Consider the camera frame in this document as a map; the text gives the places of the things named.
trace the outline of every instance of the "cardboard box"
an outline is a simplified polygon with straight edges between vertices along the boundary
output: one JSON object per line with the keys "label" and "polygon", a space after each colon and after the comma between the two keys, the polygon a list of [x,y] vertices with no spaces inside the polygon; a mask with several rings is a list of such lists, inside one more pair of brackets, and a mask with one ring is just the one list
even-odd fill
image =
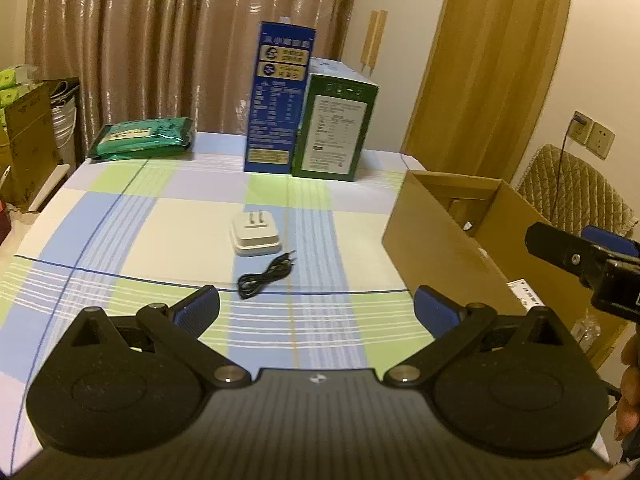
{"label": "cardboard box", "polygon": [[377,95],[344,63],[312,58],[291,174],[353,181]]}
{"label": "cardboard box", "polygon": [[502,180],[408,171],[382,243],[411,294],[429,285],[462,305],[521,315],[506,283],[524,279],[569,329],[589,309],[602,328],[587,352],[597,368],[627,322],[592,307],[578,277],[528,253],[527,228],[545,221]]}
{"label": "cardboard box", "polygon": [[244,170],[291,173],[316,31],[263,22],[255,56]]}
{"label": "cardboard box", "polygon": [[4,109],[0,128],[0,174],[11,166],[0,190],[5,202],[26,210],[58,165],[58,150],[46,85]]}

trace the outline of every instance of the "blue gripper pad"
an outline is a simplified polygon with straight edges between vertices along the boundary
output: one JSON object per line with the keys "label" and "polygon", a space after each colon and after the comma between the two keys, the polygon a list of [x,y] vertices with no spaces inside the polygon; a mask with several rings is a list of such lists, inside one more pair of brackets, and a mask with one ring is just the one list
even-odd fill
{"label": "blue gripper pad", "polygon": [[466,314],[462,306],[427,285],[421,285],[415,291],[414,312],[421,325],[436,339],[457,327]]}
{"label": "blue gripper pad", "polygon": [[587,227],[582,229],[580,236],[585,240],[608,249],[609,251],[626,254],[627,256],[634,256],[635,258],[640,256],[638,245],[633,240],[624,238],[610,231],[605,231],[595,225],[587,225]]}
{"label": "blue gripper pad", "polygon": [[220,295],[213,285],[205,285],[169,309],[169,319],[195,338],[209,328],[220,313]]}

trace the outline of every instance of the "black cable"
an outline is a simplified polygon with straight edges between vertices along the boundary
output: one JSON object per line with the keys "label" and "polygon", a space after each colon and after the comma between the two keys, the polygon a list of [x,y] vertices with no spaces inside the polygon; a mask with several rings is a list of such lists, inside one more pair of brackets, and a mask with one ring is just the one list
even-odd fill
{"label": "black cable", "polygon": [[584,120],[579,115],[574,115],[569,121],[569,126],[566,128],[566,132],[564,133],[564,139],[562,140],[562,148],[560,149],[560,160],[558,161],[558,176],[556,176],[556,196],[554,198],[554,204],[551,207],[551,213],[549,214],[549,221],[553,224],[554,215],[556,214],[556,206],[558,205],[558,193],[560,191],[560,170],[562,169],[562,156],[564,155],[564,145],[566,144],[566,138],[569,136],[569,131],[571,130],[571,123],[576,121],[580,123],[582,126],[587,125],[587,121]]}
{"label": "black cable", "polygon": [[243,274],[238,278],[238,296],[242,300],[248,300],[260,294],[263,288],[272,282],[277,282],[289,276],[293,269],[295,258],[290,256],[296,251],[284,253],[274,259],[262,274]]}
{"label": "black cable", "polygon": [[607,417],[608,417],[609,415],[612,415],[616,411],[616,408],[618,407],[618,402],[620,402],[620,399],[622,399],[622,393],[620,392],[620,388],[616,388],[613,384],[605,381],[604,379],[601,379],[600,383],[607,389],[607,395],[609,397],[613,397],[614,399],[616,399],[616,402],[614,403],[614,405],[611,406],[609,408],[609,411],[607,412]]}

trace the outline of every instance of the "checkered tablecloth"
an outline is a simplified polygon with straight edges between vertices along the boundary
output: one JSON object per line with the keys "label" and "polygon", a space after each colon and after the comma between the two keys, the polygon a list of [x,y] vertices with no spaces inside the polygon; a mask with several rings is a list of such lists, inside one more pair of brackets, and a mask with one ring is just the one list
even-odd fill
{"label": "checkered tablecloth", "polygon": [[[261,367],[378,373],[431,340],[380,239],[411,157],[364,151],[356,182],[242,171],[244,137],[196,135],[178,158],[84,163],[55,195],[0,282],[0,468],[39,449],[26,386],[78,311],[134,314],[199,286],[220,291],[201,340],[254,375]],[[242,211],[275,218],[286,280],[241,301],[236,279],[273,258],[235,256]]]}

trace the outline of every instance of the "hand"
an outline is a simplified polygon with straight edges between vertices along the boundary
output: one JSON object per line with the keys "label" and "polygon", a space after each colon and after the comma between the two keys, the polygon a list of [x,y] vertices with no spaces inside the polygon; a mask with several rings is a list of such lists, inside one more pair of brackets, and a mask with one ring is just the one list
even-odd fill
{"label": "hand", "polygon": [[626,342],[620,360],[628,368],[620,381],[622,399],[616,409],[615,439],[622,440],[640,422],[640,368],[638,367],[638,336]]}

